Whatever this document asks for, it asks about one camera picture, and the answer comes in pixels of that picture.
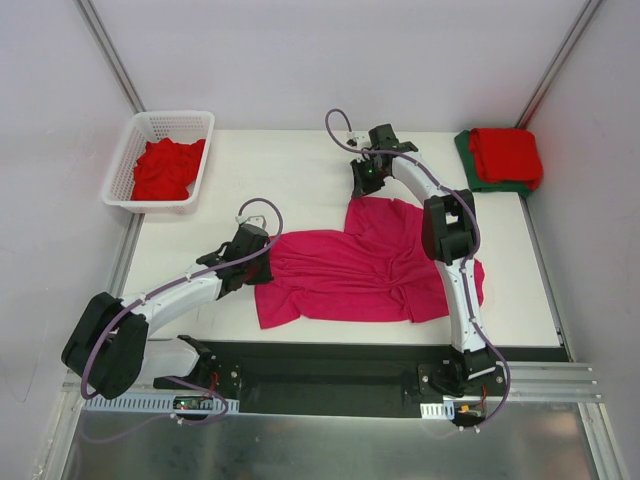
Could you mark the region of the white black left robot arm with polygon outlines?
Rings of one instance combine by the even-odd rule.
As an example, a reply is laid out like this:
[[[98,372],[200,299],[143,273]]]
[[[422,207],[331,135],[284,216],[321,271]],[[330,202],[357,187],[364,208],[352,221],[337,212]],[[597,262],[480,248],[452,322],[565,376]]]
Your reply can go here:
[[[231,241],[150,293],[124,299],[107,292],[95,295],[62,350],[62,363],[86,380],[93,389],[90,398],[111,400],[138,382],[167,376],[192,389],[205,386],[212,366],[204,345],[188,335],[171,340],[151,336],[245,285],[271,282],[268,244],[266,230],[245,222]]]

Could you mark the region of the pink t shirt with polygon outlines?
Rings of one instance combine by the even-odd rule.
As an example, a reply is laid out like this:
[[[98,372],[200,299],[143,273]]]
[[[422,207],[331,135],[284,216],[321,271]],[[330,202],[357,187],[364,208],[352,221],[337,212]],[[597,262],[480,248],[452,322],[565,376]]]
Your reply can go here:
[[[301,317],[425,323],[446,317],[443,282],[421,244],[423,212],[399,199],[350,201],[344,228],[282,235],[270,250],[273,281],[255,288],[259,325]]]

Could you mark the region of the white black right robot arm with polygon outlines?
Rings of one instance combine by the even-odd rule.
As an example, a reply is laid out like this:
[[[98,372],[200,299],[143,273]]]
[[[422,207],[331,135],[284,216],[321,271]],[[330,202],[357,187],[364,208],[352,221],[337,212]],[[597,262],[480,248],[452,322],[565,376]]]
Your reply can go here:
[[[381,190],[392,178],[422,203],[421,243],[440,274],[451,320],[449,359],[429,375],[429,384],[443,395],[473,394],[496,370],[476,287],[480,234],[473,194],[445,186],[422,163],[419,149],[399,141],[389,124],[373,128],[366,138],[349,132],[347,146],[359,154],[351,162],[354,198]]]

